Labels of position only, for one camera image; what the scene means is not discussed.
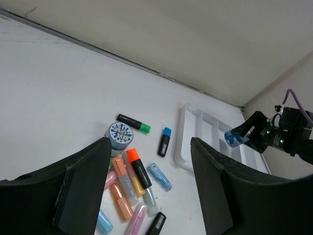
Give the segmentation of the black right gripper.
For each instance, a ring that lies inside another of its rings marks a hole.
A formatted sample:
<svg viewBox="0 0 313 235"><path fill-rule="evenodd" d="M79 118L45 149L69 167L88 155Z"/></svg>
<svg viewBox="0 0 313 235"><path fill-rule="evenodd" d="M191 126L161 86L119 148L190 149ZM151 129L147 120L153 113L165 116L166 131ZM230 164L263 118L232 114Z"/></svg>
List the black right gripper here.
<svg viewBox="0 0 313 235"><path fill-rule="evenodd" d="M263 153L268 144L261 139L261 132L266 127L269 127L267 117L262 112L256 111L245 123L231 131L244 137L246 139L245 145L259 153Z"/></svg>

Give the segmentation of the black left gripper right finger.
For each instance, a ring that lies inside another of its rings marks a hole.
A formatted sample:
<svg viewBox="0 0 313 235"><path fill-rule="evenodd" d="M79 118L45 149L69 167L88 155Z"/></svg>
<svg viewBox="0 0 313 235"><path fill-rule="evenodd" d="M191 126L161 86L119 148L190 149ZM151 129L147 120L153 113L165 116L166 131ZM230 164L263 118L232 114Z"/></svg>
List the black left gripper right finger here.
<svg viewBox="0 0 313 235"><path fill-rule="evenodd" d="M312 234L312 175L285 179L246 166L200 138L190 146L208 235Z"/></svg>

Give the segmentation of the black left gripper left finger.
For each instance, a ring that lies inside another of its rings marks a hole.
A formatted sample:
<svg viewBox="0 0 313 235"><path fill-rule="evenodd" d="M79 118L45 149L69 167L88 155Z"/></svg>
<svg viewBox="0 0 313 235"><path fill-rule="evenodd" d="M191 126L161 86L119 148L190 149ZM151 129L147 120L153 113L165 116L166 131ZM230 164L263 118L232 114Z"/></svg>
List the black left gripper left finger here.
<svg viewBox="0 0 313 235"><path fill-rule="evenodd" d="M100 138L81 151L0 183L3 235L92 235L111 158Z"/></svg>

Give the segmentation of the orange cap black highlighter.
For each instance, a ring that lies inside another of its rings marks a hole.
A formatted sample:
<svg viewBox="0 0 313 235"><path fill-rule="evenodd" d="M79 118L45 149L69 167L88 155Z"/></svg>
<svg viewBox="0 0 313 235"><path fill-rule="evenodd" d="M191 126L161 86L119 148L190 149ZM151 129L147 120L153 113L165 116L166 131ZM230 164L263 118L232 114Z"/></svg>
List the orange cap black highlighter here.
<svg viewBox="0 0 313 235"><path fill-rule="evenodd" d="M141 161L141 158L135 148L132 148L130 150L127 150L127 156L130 164L133 167L133 170L135 174L137 175L137 178L139 182L141 183L141 186L144 189L147 189L152 186L152 183L150 181L150 178L146 172L146 169Z"/></svg>

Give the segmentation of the green cap black highlighter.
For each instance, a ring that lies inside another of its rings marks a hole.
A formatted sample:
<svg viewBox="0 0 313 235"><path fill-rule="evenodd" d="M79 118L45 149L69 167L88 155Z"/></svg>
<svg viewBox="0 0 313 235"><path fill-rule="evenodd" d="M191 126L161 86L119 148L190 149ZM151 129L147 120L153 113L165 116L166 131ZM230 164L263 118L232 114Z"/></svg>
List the green cap black highlighter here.
<svg viewBox="0 0 313 235"><path fill-rule="evenodd" d="M131 117L125 116L123 114L118 114L117 121L123 122L128 126L140 131L141 133L148 134L150 133L151 127L143 122L135 120Z"/></svg>

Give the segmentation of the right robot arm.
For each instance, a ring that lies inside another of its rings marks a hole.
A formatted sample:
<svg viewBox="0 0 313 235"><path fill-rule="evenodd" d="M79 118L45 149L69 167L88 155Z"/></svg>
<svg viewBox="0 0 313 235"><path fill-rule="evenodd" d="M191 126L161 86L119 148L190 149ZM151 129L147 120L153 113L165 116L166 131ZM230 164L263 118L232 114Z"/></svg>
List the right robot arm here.
<svg viewBox="0 0 313 235"><path fill-rule="evenodd" d="M298 155L307 163L313 163L313 125L299 109L284 107L268 118L256 111L242 125L224 134L227 144L235 148L245 144L263 153L271 146L290 156Z"/></svg>

